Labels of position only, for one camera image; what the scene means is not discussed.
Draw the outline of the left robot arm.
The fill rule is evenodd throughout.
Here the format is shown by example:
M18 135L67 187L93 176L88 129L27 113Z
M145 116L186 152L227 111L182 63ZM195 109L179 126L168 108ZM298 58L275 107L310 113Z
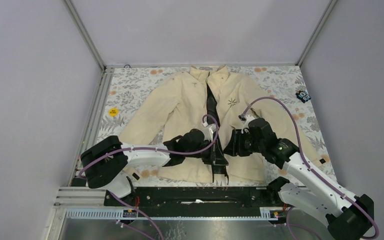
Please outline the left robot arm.
M134 202L135 192L134 177L127 173L127 168L172 167L183 164L186 158L209 157L217 137L215 124L192 129L158 145L123 143L111 135L80 155L83 168L78 177L85 179L90 189L109 191L122 205L128 206Z

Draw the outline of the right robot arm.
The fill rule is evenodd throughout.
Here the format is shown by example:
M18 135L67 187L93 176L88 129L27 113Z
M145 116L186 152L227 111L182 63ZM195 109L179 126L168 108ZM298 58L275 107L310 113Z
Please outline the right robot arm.
M297 207L327 227L336 240L360 240L374 227L374 202L339 185L317 168L291 140L279 138L263 118L239 115L243 125L232 130L224 153L233 157L261 154L306 187L301 190L284 177L273 180L267 201Z

